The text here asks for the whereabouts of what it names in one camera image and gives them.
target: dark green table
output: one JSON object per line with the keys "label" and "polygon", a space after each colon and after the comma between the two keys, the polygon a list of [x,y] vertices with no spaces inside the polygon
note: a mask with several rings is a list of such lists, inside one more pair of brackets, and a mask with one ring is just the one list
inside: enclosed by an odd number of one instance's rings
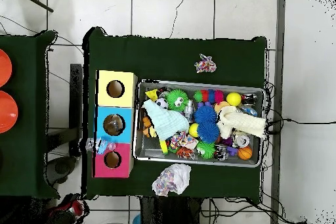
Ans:
{"label": "dark green table", "polygon": [[[84,85],[89,84],[88,132],[93,137],[95,111],[95,72],[133,72],[139,79],[160,79],[219,85],[263,88],[266,39],[253,41],[214,39],[155,39],[138,36],[109,37],[101,28],[91,28],[84,37]],[[200,53],[212,56],[213,73],[196,73]],[[91,177],[92,155],[87,156],[87,198],[94,195],[154,195],[152,183],[171,163],[135,160],[128,179]],[[259,202],[260,167],[192,165],[190,184],[181,196],[249,197]]]}
{"label": "dark green table", "polygon": [[0,195],[56,198],[45,181],[47,152],[47,47],[56,37],[44,31],[34,37],[0,36],[0,49],[12,62],[12,77],[0,88],[18,105],[18,120],[0,134]]}

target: white cloth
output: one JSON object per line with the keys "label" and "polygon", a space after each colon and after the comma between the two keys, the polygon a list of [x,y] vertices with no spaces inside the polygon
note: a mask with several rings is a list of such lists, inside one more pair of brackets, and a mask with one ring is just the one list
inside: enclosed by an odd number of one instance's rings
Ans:
{"label": "white cloth", "polygon": [[158,196],[168,196],[169,191],[181,194],[189,185],[191,170],[186,164],[173,164],[161,172],[153,182],[152,189]]}
{"label": "white cloth", "polygon": [[219,127],[220,136],[223,139],[229,138],[233,127],[240,131],[264,138],[266,120],[243,113],[237,113],[235,106],[225,106],[219,112],[217,125]]}

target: orange plate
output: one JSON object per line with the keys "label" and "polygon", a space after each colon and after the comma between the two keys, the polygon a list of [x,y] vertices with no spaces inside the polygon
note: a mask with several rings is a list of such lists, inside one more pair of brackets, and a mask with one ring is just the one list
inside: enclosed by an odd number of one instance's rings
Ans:
{"label": "orange plate", "polygon": [[0,49],[0,87],[4,86],[12,74],[12,62],[8,55]]}
{"label": "orange plate", "polygon": [[18,119],[18,106],[15,100],[3,91],[0,91],[0,133],[10,130]]}

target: yellow ball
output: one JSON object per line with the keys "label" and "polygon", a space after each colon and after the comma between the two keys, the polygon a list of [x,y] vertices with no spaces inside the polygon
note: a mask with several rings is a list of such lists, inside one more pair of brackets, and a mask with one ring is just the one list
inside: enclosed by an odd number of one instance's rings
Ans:
{"label": "yellow ball", "polygon": [[198,137],[197,128],[198,128],[198,123],[193,123],[189,127],[189,134],[193,137]]}
{"label": "yellow ball", "polygon": [[242,101],[242,96],[239,93],[229,93],[226,96],[226,101],[229,105],[237,106]]}

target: orange ball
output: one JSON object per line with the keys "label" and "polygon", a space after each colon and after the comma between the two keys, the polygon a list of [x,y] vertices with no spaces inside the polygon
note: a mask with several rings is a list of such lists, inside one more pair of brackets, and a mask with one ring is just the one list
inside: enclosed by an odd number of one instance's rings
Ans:
{"label": "orange ball", "polygon": [[238,156],[242,160],[248,160],[252,157],[252,149],[249,146],[246,146],[245,148],[240,148],[238,150]]}

